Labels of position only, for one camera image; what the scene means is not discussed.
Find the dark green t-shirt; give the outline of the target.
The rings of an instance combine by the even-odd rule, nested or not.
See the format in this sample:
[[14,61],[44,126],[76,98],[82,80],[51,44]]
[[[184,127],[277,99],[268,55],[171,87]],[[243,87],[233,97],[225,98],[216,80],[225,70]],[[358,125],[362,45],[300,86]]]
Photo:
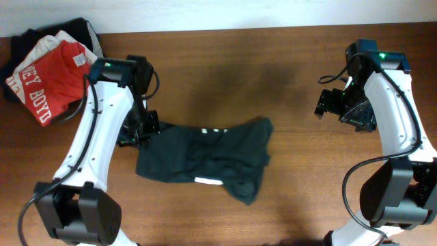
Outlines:
[[233,198],[251,205],[262,185],[270,155],[268,143],[274,127],[258,117],[230,128],[202,128],[168,122],[145,143],[135,143],[123,126],[117,138],[121,147],[139,150],[135,172],[166,183],[198,182],[221,185]]

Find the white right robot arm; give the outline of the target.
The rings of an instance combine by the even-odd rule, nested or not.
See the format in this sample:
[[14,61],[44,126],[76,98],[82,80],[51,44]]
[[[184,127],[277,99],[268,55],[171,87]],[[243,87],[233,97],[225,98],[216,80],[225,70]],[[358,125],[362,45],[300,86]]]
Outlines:
[[315,114],[333,113],[358,131],[378,131],[380,168],[360,191],[360,209],[325,245],[388,245],[390,237],[436,218],[436,150],[412,94],[405,54],[381,51],[375,40],[359,39],[346,49],[337,75],[342,90],[322,91]]

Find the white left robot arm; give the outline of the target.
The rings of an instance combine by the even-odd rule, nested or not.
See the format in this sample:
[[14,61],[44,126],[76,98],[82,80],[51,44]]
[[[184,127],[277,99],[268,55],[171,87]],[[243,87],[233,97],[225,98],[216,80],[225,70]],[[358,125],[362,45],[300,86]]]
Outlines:
[[113,151],[146,147],[160,133],[147,89],[158,75],[146,57],[100,58],[88,83],[83,116],[51,182],[38,182],[30,202],[48,235],[68,245],[134,245],[121,229],[120,205],[107,194]]

